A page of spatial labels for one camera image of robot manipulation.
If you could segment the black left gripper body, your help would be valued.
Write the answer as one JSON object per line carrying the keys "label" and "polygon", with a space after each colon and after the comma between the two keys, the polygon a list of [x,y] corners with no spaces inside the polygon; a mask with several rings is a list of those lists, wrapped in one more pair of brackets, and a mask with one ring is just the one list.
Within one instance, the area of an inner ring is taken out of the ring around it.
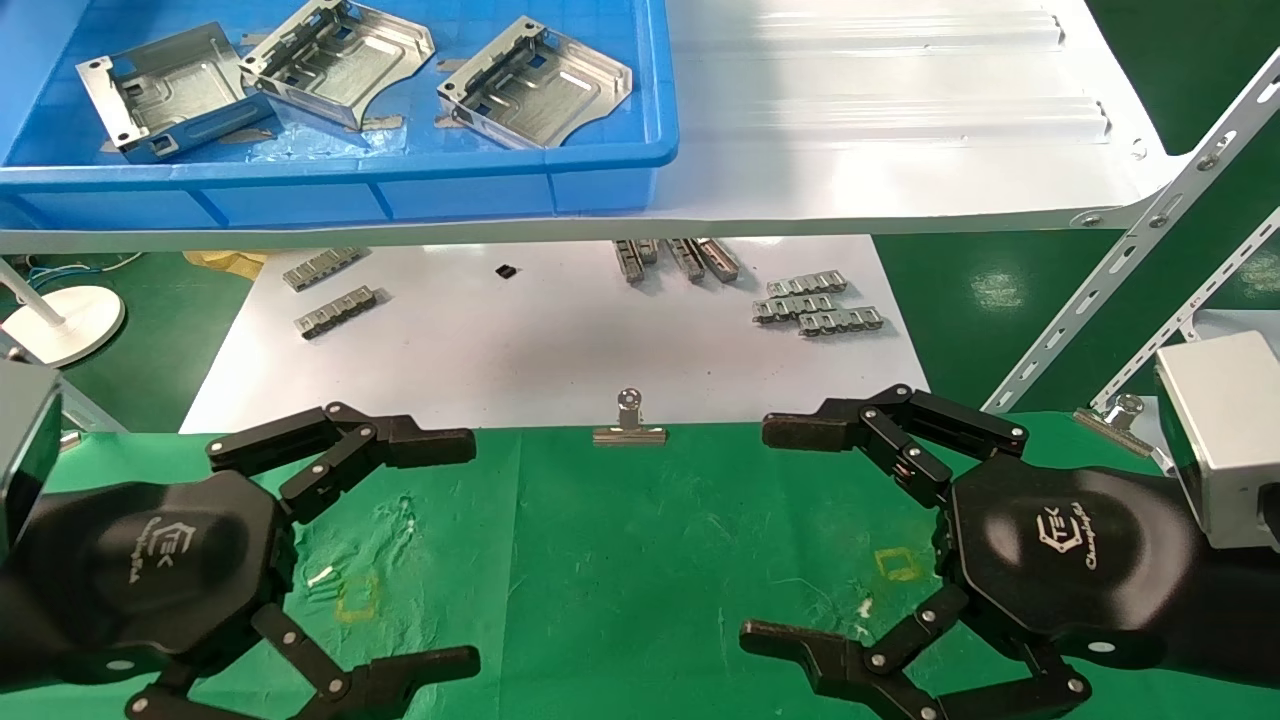
{"label": "black left gripper body", "polygon": [[237,471],[45,495],[20,533],[20,684],[211,676],[259,643],[297,561],[276,498]]}

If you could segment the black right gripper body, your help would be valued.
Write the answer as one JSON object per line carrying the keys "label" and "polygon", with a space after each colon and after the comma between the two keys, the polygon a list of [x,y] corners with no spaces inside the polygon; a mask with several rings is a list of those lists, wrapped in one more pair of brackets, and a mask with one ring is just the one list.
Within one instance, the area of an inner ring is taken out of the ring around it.
{"label": "black right gripper body", "polygon": [[966,623],[1001,652],[1169,659],[1169,614],[1203,544],[1170,480],[1000,455],[951,487],[947,515]]}

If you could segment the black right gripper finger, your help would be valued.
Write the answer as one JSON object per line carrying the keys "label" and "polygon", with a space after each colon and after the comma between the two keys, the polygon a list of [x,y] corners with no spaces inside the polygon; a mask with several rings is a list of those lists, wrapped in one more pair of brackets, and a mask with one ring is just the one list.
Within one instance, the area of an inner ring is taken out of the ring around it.
{"label": "black right gripper finger", "polygon": [[864,705],[881,719],[1061,719],[1092,697],[1091,683],[1046,643],[1016,642],[1028,678],[931,696],[906,674],[959,624],[973,593],[947,584],[873,646],[846,635],[751,619],[740,629],[744,651],[800,666],[812,691]]}
{"label": "black right gripper finger", "polygon": [[762,441],[771,448],[860,451],[924,509],[948,506],[951,468],[925,442],[984,461],[1020,457],[1024,427],[906,384],[869,398],[827,398],[815,413],[771,413]]}

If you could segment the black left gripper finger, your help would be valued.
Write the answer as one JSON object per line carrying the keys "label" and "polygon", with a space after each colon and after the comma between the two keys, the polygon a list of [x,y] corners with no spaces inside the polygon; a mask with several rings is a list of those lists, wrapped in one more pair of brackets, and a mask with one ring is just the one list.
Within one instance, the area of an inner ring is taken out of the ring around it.
{"label": "black left gripper finger", "polygon": [[410,415],[370,416],[329,404],[216,438],[206,447],[214,471],[256,477],[307,461],[279,488],[296,524],[308,524],[379,468],[465,464],[477,456],[470,429],[425,430]]}
{"label": "black left gripper finger", "polygon": [[[402,719],[424,687],[476,676],[481,670],[479,650],[470,644],[375,659],[343,670],[276,603],[259,609],[250,624],[314,688],[294,719]],[[191,700],[197,675],[192,666],[172,664],[131,698],[125,716],[247,719]]]}

